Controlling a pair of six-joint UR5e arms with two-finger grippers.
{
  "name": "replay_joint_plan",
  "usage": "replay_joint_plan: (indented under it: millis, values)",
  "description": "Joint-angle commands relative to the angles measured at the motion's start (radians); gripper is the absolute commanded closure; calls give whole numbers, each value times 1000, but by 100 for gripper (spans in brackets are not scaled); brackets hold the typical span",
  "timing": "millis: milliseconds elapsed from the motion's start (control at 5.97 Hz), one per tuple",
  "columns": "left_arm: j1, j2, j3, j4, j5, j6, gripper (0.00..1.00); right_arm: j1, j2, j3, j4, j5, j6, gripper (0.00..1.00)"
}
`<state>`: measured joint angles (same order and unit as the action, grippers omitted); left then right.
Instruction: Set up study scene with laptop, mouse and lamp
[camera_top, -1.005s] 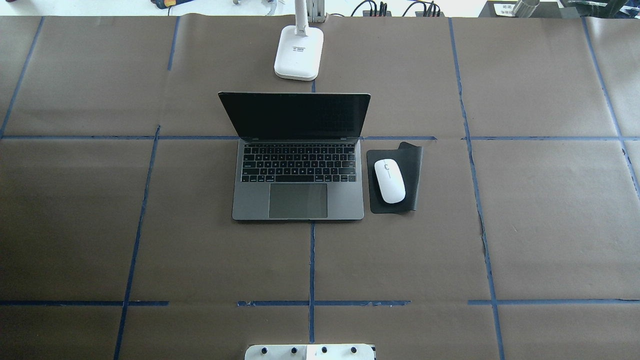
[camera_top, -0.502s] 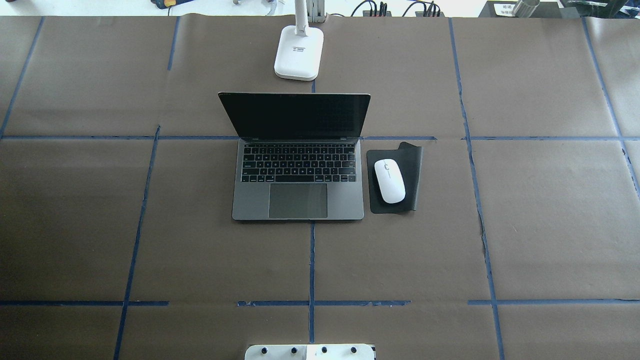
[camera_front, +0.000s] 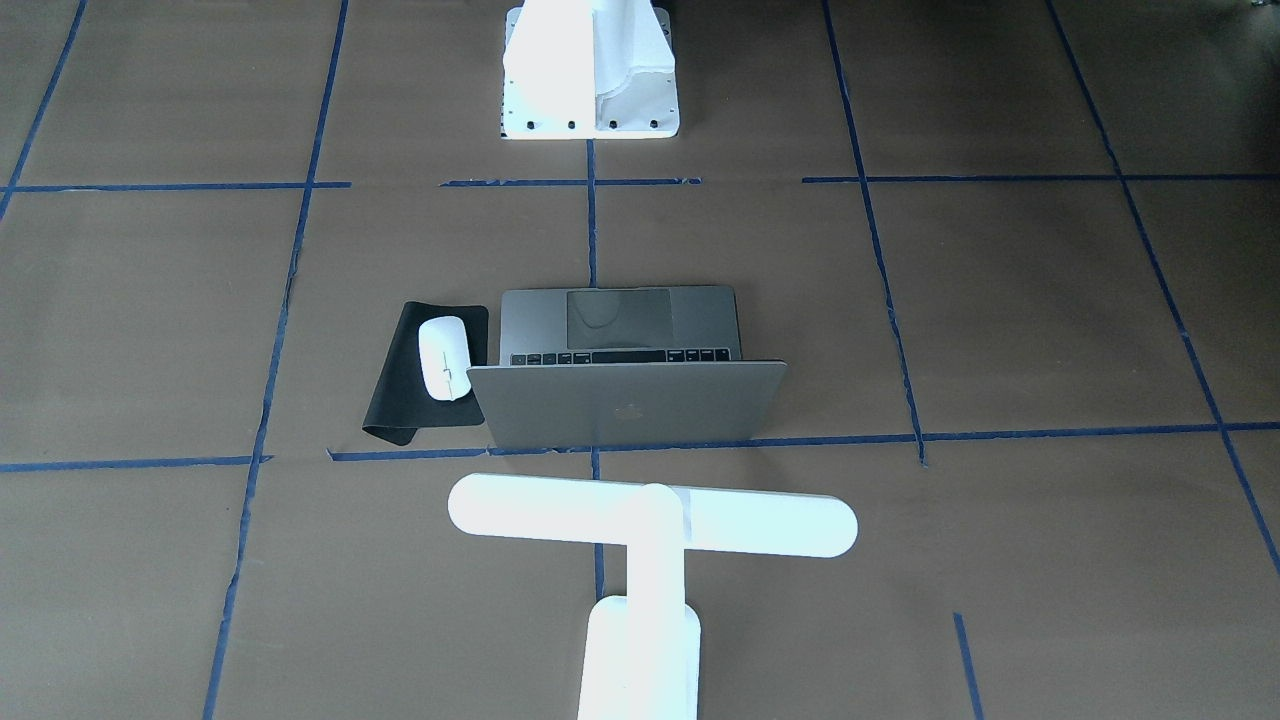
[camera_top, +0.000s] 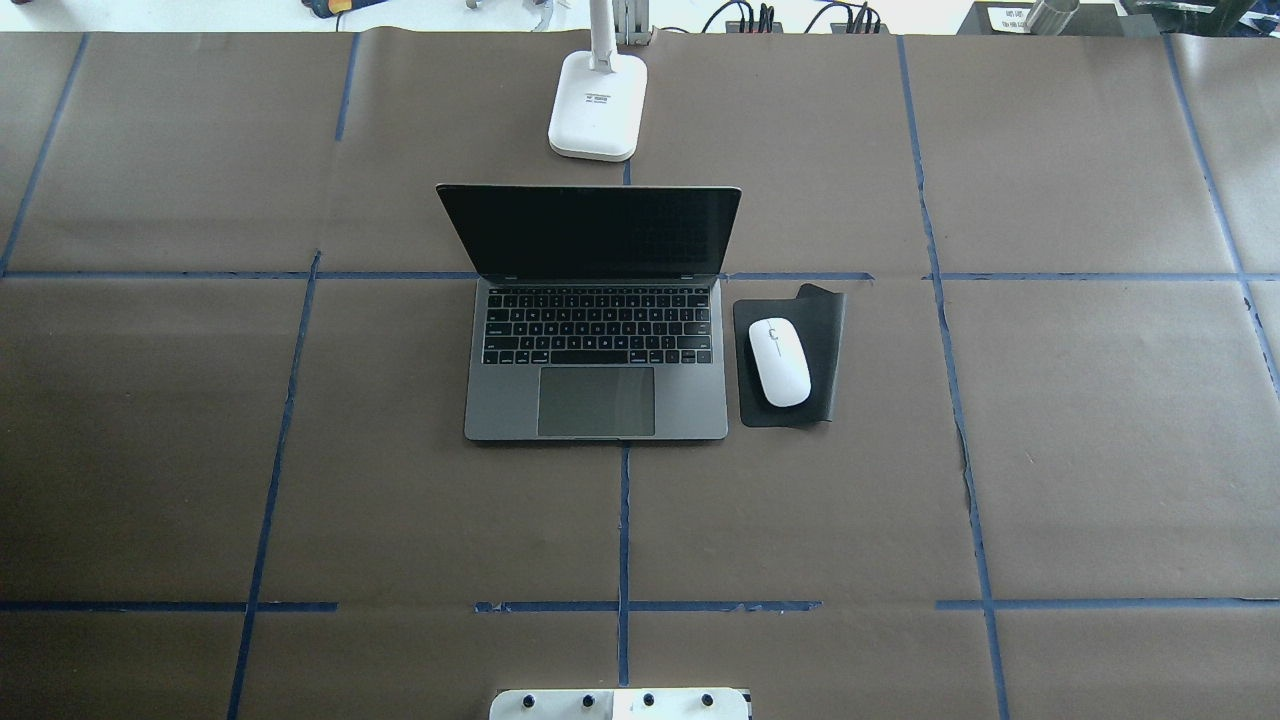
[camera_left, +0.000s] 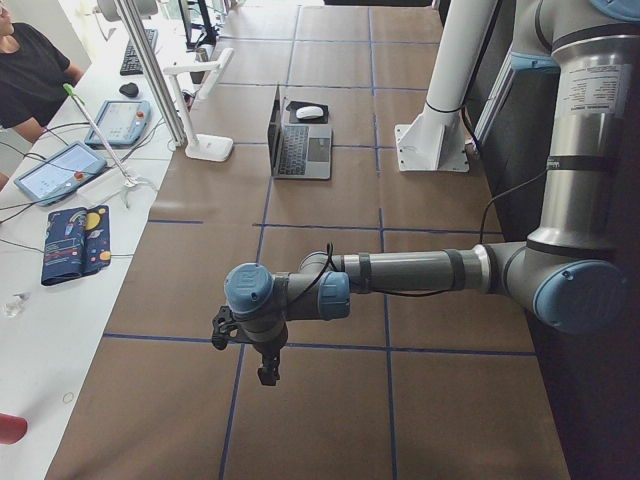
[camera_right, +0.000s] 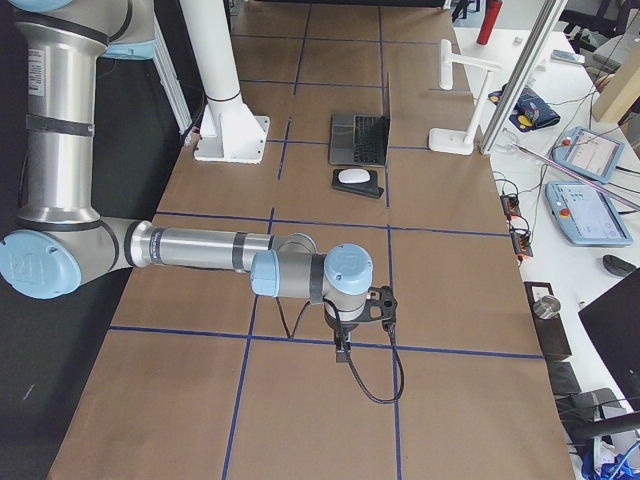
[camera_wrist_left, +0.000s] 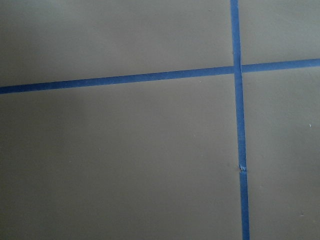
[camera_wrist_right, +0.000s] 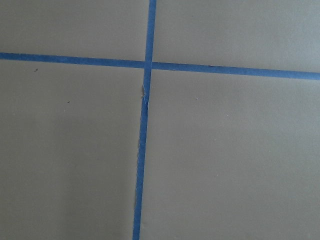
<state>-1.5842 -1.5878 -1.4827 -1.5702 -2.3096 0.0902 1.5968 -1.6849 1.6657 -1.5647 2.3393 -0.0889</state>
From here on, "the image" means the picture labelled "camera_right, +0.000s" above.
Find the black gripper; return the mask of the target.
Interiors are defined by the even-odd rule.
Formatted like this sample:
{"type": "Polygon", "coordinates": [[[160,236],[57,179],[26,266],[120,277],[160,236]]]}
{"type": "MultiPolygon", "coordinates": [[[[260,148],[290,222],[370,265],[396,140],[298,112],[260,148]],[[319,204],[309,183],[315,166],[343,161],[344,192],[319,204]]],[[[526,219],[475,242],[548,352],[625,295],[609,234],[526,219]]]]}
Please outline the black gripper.
{"type": "Polygon", "coordinates": [[[358,327],[353,322],[338,322],[328,311],[324,312],[325,323],[333,330],[335,359],[337,363],[348,363],[351,332],[358,327]]]}

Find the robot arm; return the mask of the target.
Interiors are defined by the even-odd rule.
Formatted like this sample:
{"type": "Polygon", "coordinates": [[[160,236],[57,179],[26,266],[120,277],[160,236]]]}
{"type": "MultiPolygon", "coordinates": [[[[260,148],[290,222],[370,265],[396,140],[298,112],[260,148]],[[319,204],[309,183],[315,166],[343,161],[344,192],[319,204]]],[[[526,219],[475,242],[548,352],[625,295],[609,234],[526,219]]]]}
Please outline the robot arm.
{"type": "MultiPolygon", "coordinates": [[[[1,6],[1,230],[15,224],[27,134],[27,46],[1,6]]],[[[179,156],[168,100],[148,61],[98,63],[94,206],[105,215],[151,219],[179,156]]],[[[90,369],[110,325],[242,334],[253,297],[238,274],[175,267],[111,273],[52,300],[1,288],[4,383],[77,377],[90,369]]]]}

